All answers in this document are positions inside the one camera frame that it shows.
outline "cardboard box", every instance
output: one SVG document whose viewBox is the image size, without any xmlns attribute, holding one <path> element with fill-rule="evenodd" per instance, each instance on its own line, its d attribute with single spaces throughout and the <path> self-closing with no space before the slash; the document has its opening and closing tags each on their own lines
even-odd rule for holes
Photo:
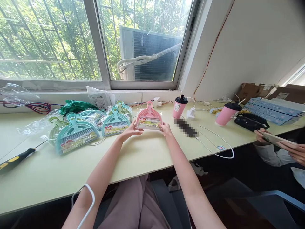
<svg viewBox="0 0 305 229">
<path fill-rule="evenodd" d="M 290 102 L 305 103 L 305 86 L 288 84 L 286 87 L 278 87 L 268 99 L 278 98 Z"/>
<path fill-rule="evenodd" d="M 265 115 L 269 115 L 271 117 L 274 117 L 276 119 L 280 119 L 282 121 L 289 121 L 290 119 L 293 118 L 293 116 L 290 116 L 288 114 L 283 114 L 283 113 L 280 113 L 280 112 L 277 112 L 277 111 L 274 111 L 274 110 L 271 110 L 271 109 L 268 109 L 268 108 L 264 108 L 264 107 L 261 107 L 261 106 L 258 106 L 256 104 L 252 104 L 252 103 L 247 103 L 243 107 L 243 109 L 246 109 L 246 108 L 256 110 L 256 111 L 261 112 Z"/>
<path fill-rule="evenodd" d="M 243 83 L 241 85 L 241 90 L 238 92 L 238 97 L 240 100 L 245 100 L 241 104 L 246 104 L 251 98 L 254 97 L 266 97 L 269 92 L 274 88 L 274 85 L 255 85 L 254 83 Z"/>
<path fill-rule="evenodd" d="M 283 120 L 271 117 L 269 115 L 263 114 L 263 113 L 255 110 L 255 109 L 252 109 L 252 108 L 249 108 L 249 107 L 244 107 L 243 109 L 248 110 L 248 111 L 250 111 L 251 113 L 253 113 L 257 116 L 260 116 L 260 117 L 266 119 L 267 121 L 273 122 L 278 126 L 286 125 L 286 124 L 293 124 L 302 117 L 302 116 L 292 117 L 289 121 L 283 121 Z"/>
<path fill-rule="evenodd" d="M 283 101 L 280 99 L 273 98 L 272 100 L 262 98 L 251 98 L 249 103 L 265 107 L 280 113 L 284 113 L 293 117 L 304 115 L 305 105 Z"/>
</svg>

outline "hand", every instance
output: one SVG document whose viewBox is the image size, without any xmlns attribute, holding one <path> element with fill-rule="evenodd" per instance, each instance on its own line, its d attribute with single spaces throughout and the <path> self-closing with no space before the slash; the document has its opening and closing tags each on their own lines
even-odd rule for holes
<svg viewBox="0 0 305 229">
<path fill-rule="evenodd" d="M 161 131 L 163 132 L 164 137 L 173 135 L 169 124 L 166 124 L 164 122 L 163 125 L 161 125 L 159 123 L 158 126 L 161 128 Z"/>
<path fill-rule="evenodd" d="M 138 129 L 136 130 L 136 127 L 135 127 L 135 122 L 136 120 L 134 120 L 130 126 L 123 132 L 119 135 L 119 139 L 121 139 L 123 142 L 126 141 L 128 138 L 130 138 L 131 136 L 133 135 L 141 135 L 143 133 L 143 129 Z"/>
<path fill-rule="evenodd" d="M 261 128 L 260 131 L 261 131 L 261 132 L 266 132 L 266 133 L 271 134 L 270 132 L 266 131 L 264 128 Z M 262 145 L 271 145 L 271 143 L 269 143 L 269 142 L 267 142 L 267 141 L 265 141 L 265 140 L 263 139 L 263 135 L 262 135 L 260 132 L 258 132 L 257 130 L 255 130 L 254 133 L 256 133 L 256 139 L 257 139 Z"/>
<path fill-rule="evenodd" d="M 277 144 L 284 150 L 289 151 L 289 155 L 299 164 L 305 166 L 305 145 L 293 145 L 289 142 L 277 142 Z"/>
</svg>

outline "desk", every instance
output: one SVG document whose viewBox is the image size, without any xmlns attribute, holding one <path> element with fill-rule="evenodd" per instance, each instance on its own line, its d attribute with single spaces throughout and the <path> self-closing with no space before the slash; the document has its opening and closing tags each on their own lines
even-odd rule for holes
<svg viewBox="0 0 305 229">
<path fill-rule="evenodd" d="M 182 116 L 186 117 L 186 111 L 193 105 L 194 103 L 187 104 Z M 221 106 L 224 103 L 213 103 L 213 105 Z M 206 106 L 199 103 L 196 104 L 196 107 L 207 109 Z M 134 107 L 134 116 L 138 112 L 137 108 Z M 197 139 L 186 137 L 174 124 L 172 104 L 163 105 L 156 110 L 162 113 L 163 121 L 170 124 L 172 132 L 188 160 L 211 155 Z M 198 137 L 214 153 L 219 152 L 216 146 L 223 145 L 226 148 L 228 146 L 213 133 L 204 130 L 199 125 L 219 134 L 232 147 L 255 141 L 254 133 L 236 125 L 233 120 L 226 126 L 219 127 L 214 124 L 215 116 L 208 112 L 196 111 L 195 117 L 198 120 L 193 123 L 194 127 L 200 131 Z M 35 113 L 0 114 L 2 129 L 0 132 L 2 142 L 0 163 L 42 142 L 40 136 L 46 134 L 46 130 L 31 137 L 20 135 L 16 131 L 16 128 L 26 126 L 39 118 L 41 115 Z M 276 135 L 298 128 L 300 126 L 270 124 L 270 132 Z M 70 196 L 76 192 L 86 182 L 116 137 L 107 137 L 99 145 L 85 145 L 62 156 L 57 155 L 54 147 L 48 143 L 39 147 L 35 154 L 14 170 L 0 176 L 0 215 Z M 111 183 L 168 168 L 172 165 L 173 162 L 163 134 L 160 131 L 145 130 L 142 136 L 135 135 L 123 144 Z"/>
</svg>

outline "air conditioner outdoor unit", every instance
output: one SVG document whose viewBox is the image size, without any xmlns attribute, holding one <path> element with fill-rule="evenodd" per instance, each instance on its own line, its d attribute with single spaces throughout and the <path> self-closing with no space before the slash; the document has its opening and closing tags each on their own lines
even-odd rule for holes
<svg viewBox="0 0 305 229">
<path fill-rule="evenodd" d="M 121 59 L 153 56 L 182 42 L 181 37 L 120 27 Z M 172 81 L 180 47 L 148 63 L 131 66 L 122 72 L 129 81 Z"/>
</svg>

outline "green foliage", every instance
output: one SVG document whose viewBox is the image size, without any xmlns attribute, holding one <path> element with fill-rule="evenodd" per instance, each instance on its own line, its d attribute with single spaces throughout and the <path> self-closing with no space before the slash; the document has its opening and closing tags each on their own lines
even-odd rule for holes
<svg viewBox="0 0 305 229">
<path fill-rule="evenodd" d="M 121 80 L 116 68 L 121 59 L 120 26 L 182 37 L 191 4 L 185 0 L 135 0 L 135 7 L 133 0 L 97 3 L 112 80 Z M 101 80 L 82 0 L 1 0 L 0 59 L 65 62 L 0 62 L 1 78 Z"/>
</svg>

